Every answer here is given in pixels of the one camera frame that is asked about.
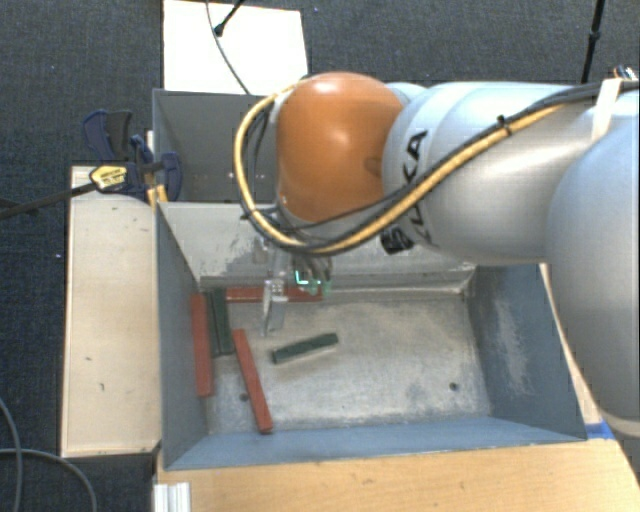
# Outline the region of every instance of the yellow cable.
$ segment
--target yellow cable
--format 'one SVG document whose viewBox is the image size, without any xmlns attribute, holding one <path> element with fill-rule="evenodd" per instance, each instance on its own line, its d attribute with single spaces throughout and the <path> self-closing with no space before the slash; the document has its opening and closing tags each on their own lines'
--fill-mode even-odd
<svg viewBox="0 0 640 512">
<path fill-rule="evenodd" d="M 234 171 L 236 176 L 236 181 L 238 183 L 238 188 L 242 197 L 244 199 L 247 208 L 249 209 L 249 214 L 256 220 L 256 222 L 260 225 L 262 229 L 278 242 L 291 245 L 296 247 L 304 247 L 306 244 L 296 238 L 291 238 L 290 236 L 282 233 L 277 228 L 275 228 L 263 215 L 257 210 L 256 205 L 251 197 L 251 191 L 249 189 L 249 185 L 246 179 L 246 173 L 244 166 L 242 164 L 242 146 L 244 142 L 245 135 L 249 129 L 249 126 L 253 122 L 253 120 L 257 117 L 257 115 L 268 105 L 273 103 L 280 94 L 286 93 L 292 90 L 296 85 L 292 85 L 284 89 L 283 91 L 272 94 L 258 103 L 256 103 L 251 110 L 247 113 L 247 115 L 243 118 L 240 126 L 238 127 L 238 131 L 236 133 L 235 141 L 234 141 Z M 555 112 L 561 108 L 560 105 L 548 107 L 543 110 L 539 110 L 530 114 L 518 121 L 514 121 L 509 127 L 505 127 L 501 130 L 496 130 L 483 139 L 471 144 L 464 150 L 460 151 L 449 160 L 444 162 L 438 168 L 436 168 L 431 175 L 423 181 L 418 187 L 409 192 L 406 197 L 404 197 L 398 204 L 391 207 L 389 210 L 381 214 L 378 218 L 370 222 L 367 226 L 360 229 L 356 233 L 352 234 L 350 237 L 346 238 L 341 242 L 337 242 L 330 246 L 327 246 L 322 249 L 315 249 L 312 252 L 318 255 L 330 253 L 336 250 L 345 250 L 350 247 L 354 247 L 361 243 L 362 241 L 368 239 L 371 236 L 374 236 L 376 233 L 379 233 L 384 228 L 391 225 L 396 219 L 400 216 L 404 215 L 410 208 L 412 208 L 422 197 L 424 197 L 427 193 L 429 193 L 433 188 L 436 187 L 442 180 L 444 180 L 447 176 L 449 176 L 453 171 L 463 166 L 469 160 L 474 158 L 475 156 L 483 153 L 489 148 L 495 146 L 500 141 L 506 139 L 509 135 L 516 133 L 524 128 L 530 126 L 531 124 L 539 121 L 540 119 L 548 116 L 549 114 Z"/>
</svg>

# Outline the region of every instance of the red wooden block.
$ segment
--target red wooden block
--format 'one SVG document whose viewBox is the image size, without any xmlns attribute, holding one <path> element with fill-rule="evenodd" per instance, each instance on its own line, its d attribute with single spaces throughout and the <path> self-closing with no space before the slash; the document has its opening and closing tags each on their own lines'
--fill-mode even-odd
<svg viewBox="0 0 640 512">
<path fill-rule="evenodd" d="M 227 288 L 227 302 L 229 304 L 243 302 L 262 302 L 264 288 L 255 286 L 244 286 L 236 288 Z M 320 302 L 322 300 L 322 292 L 317 295 L 310 295 L 295 286 L 287 287 L 286 295 L 289 302 Z"/>
<path fill-rule="evenodd" d="M 271 420 L 271 413 L 269 412 L 269 406 L 262 390 L 262 384 L 260 383 L 260 377 L 258 376 L 258 370 L 253 360 L 253 354 L 251 353 L 251 347 L 247 341 L 247 335 L 244 329 L 234 329 L 232 332 L 233 343 L 236 346 L 236 355 L 238 356 L 238 362 L 240 363 L 240 371 L 242 372 L 242 378 L 247 388 L 249 395 L 249 401 L 251 402 L 251 408 L 253 409 L 253 415 L 256 418 L 256 424 L 258 425 L 258 431 L 261 434 L 268 434 L 273 430 L 273 421 Z"/>
<path fill-rule="evenodd" d="M 196 368 L 196 393 L 206 397 L 214 393 L 213 367 L 209 348 L 207 299 L 198 293 L 191 296 L 191 333 Z"/>
</svg>

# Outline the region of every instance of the dark carpet floor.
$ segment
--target dark carpet floor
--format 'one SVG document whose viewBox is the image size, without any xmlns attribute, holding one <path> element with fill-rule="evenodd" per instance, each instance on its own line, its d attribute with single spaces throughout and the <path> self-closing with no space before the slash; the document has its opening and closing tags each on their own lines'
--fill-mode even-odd
<svg viewBox="0 0 640 512">
<path fill-rule="evenodd" d="M 301 9 L 311 71 L 352 70 L 421 84 L 461 79 L 576 82 L 593 1 L 265 0 Z M 64 189 L 90 159 L 80 122 L 97 109 L 134 111 L 151 126 L 162 85 L 160 0 L 0 3 L 0 197 L 24 202 Z M 592 77 L 638 65 L 640 4 L 608 3 Z M 66 207 L 0 221 L 0 397 L 23 445 L 57 451 L 65 294 Z M 0 421 L 0 448 L 11 445 Z M 144 511 L 150 456 L 79 461 L 100 510 Z M 14 461 L 0 461 L 0 511 L 10 510 Z M 88 510 L 60 467 L 29 460 L 22 510 Z"/>
</svg>

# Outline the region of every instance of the blue clamp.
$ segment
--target blue clamp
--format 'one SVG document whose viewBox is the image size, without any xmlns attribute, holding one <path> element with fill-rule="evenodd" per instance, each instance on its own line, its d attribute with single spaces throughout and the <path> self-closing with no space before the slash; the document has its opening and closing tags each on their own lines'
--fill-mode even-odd
<svg viewBox="0 0 640 512">
<path fill-rule="evenodd" d="M 163 184 L 169 201 L 176 201 L 182 187 L 182 169 L 177 153 L 163 153 L 154 163 L 153 152 L 140 135 L 128 138 L 131 112 L 96 110 L 82 122 L 84 140 L 101 163 L 119 162 L 127 171 L 126 186 L 98 188 L 103 193 L 118 193 L 147 200 L 146 174 L 153 174 L 156 183 Z M 133 148 L 133 162 L 129 161 L 129 146 Z"/>
</svg>

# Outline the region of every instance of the wooden table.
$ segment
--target wooden table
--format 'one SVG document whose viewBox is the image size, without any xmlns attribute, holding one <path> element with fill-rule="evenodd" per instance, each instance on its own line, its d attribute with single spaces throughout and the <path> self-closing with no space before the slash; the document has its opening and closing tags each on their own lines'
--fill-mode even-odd
<svg viewBox="0 0 640 512">
<path fill-rule="evenodd" d="M 193 512 L 640 511 L 617 442 L 164 472 L 190 482 Z"/>
</svg>

